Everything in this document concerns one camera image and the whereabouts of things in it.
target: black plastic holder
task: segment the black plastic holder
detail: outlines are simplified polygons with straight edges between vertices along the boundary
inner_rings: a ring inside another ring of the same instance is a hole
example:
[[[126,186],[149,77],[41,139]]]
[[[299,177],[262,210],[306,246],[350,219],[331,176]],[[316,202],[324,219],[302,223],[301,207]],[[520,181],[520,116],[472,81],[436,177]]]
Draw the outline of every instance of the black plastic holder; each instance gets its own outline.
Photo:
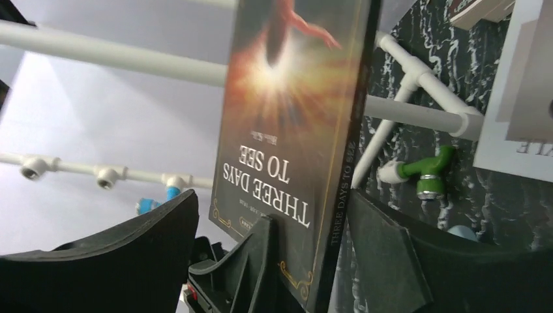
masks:
[[[278,228],[261,217],[230,251],[194,242],[185,302],[190,313],[304,312],[278,276]]]

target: black marbled wall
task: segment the black marbled wall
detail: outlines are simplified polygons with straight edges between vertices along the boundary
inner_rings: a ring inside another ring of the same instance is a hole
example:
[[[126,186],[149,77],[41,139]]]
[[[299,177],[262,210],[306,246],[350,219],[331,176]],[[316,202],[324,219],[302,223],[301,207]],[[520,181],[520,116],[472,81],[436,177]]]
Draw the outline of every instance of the black marbled wall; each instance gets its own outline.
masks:
[[[392,35],[412,55],[433,68],[462,100],[485,113],[509,20],[482,21],[471,31],[456,29],[448,21],[449,1],[418,0]],[[376,50],[369,93],[393,98],[403,74],[390,55]],[[439,108],[422,89],[410,102]],[[365,119],[360,152],[379,123],[379,119]],[[415,180],[391,186],[376,179],[378,166],[392,158],[413,162],[434,156],[440,145],[457,148],[446,174],[447,199],[423,203],[417,198]],[[553,246],[553,184],[474,168],[476,146],[475,142],[452,138],[446,133],[401,125],[379,154],[364,188],[383,203],[438,228],[457,224],[472,227],[482,242],[528,250]],[[338,274],[344,279],[345,276],[353,279],[353,291],[338,292],[340,299],[335,312],[365,312],[365,300],[356,294],[355,279],[358,278],[355,278],[355,258],[347,230],[343,247]]]

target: book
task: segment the book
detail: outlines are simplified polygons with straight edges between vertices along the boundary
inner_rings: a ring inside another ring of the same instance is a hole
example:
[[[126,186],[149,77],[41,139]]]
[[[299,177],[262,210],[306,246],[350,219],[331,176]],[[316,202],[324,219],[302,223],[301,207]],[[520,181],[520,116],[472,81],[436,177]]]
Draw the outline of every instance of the book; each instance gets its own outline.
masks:
[[[500,22],[513,11],[515,0],[452,0],[449,5],[451,24],[471,29],[480,20]]]
[[[278,223],[275,270],[326,313],[350,194],[381,0],[242,0],[210,219],[240,241]]]
[[[484,16],[484,20],[499,23],[508,17],[508,15],[513,13],[514,7],[515,0],[503,0],[494,9],[488,12],[486,16]]]
[[[525,0],[515,3],[474,157],[473,165],[476,168],[542,181],[553,181],[553,168],[550,165],[553,144],[544,143],[541,140],[521,142],[507,140],[507,131],[515,115],[511,113],[511,121],[505,121],[503,118],[509,111],[514,112],[516,105],[503,101],[505,93],[511,94],[511,90],[507,90],[511,88],[509,78],[512,75],[524,74],[513,72],[513,67],[514,69],[518,67],[518,65],[513,65],[518,63],[514,58],[517,57],[516,51],[522,39],[521,36],[525,36],[527,33],[525,25],[533,23],[533,21],[539,23],[542,9],[549,4],[549,1],[543,0]],[[505,112],[502,110],[504,105],[507,105]]]
[[[532,40],[534,38],[534,32],[536,28],[537,20],[533,20],[520,25],[520,33],[515,46],[515,54],[511,62],[509,69],[509,75],[507,76],[507,83],[505,85],[505,92],[501,96],[501,106],[496,117],[497,122],[509,122],[513,114],[515,107],[516,96],[522,83],[522,75],[526,63],[528,62],[528,55],[530,54],[530,48],[532,46]]]
[[[506,139],[553,143],[553,2],[543,1],[523,71]]]

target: red figure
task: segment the red figure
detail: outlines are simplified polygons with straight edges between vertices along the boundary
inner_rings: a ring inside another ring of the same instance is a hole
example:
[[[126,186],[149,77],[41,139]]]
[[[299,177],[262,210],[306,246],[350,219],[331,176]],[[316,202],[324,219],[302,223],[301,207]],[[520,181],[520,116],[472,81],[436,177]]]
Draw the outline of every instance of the red figure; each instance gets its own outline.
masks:
[[[267,30],[267,62],[271,66],[278,63],[291,27],[306,35],[321,38],[330,49],[342,48],[326,29],[307,23],[297,15],[294,3],[295,0],[273,0]]]

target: white pvc pipe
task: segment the white pvc pipe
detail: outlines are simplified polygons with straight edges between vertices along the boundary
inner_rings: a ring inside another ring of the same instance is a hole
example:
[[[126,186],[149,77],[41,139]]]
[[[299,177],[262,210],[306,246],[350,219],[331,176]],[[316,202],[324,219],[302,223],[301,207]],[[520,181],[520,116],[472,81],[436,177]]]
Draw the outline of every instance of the white pvc pipe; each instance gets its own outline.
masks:
[[[191,2],[197,2],[205,5],[213,5],[214,7],[231,8],[235,9],[238,5],[236,0],[189,0]]]
[[[0,44],[82,62],[223,87],[226,65],[63,31],[0,21]]]
[[[455,133],[463,127],[458,114],[374,96],[367,96],[365,115],[440,132]]]
[[[407,87],[406,85],[402,85],[398,90],[398,93],[394,97],[394,100],[399,102],[407,102],[409,101],[412,93],[413,91],[409,87]],[[367,109],[366,104],[365,115],[370,115],[370,108]],[[386,142],[386,139],[388,138],[390,133],[392,133],[395,125],[396,123],[394,121],[389,121],[386,119],[380,121],[376,132],[374,133],[374,135],[372,135],[365,149],[365,152],[361,156],[361,159],[359,159],[359,162],[357,163],[355,170],[353,171],[353,177],[351,179],[351,187],[353,189],[358,188],[359,185],[363,182],[365,174],[372,165],[376,156],[378,156],[378,153],[380,153],[382,146]]]
[[[160,183],[163,185],[170,185],[174,182],[181,181],[186,188],[196,187],[209,189],[213,187],[213,180],[210,178],[194,177],[184,173],[156,173],[132,170],[126,166],[90,165],[65,162],[52,156],[0,153],[0,163],[19,165],[22,169],[29,168],[33,170],[36,173],[33,180],[38,179],[46,171],[64,171],[67,173],[78,173],[96,177],[108,177],[106,173],[112,172],[115,174],[115,177],[112,177],[112,186],[116,181],[143,181],[148,183]]]
[[[410,78],[422,87],[445,111],[451,113],[464,112],[474,115],[482,115],[475,108],[468,106],[447,88],[434,74],[434,71],[426,66],[419,58],[412,56],[390,34],[377,32],[376,45],[399,63]]]

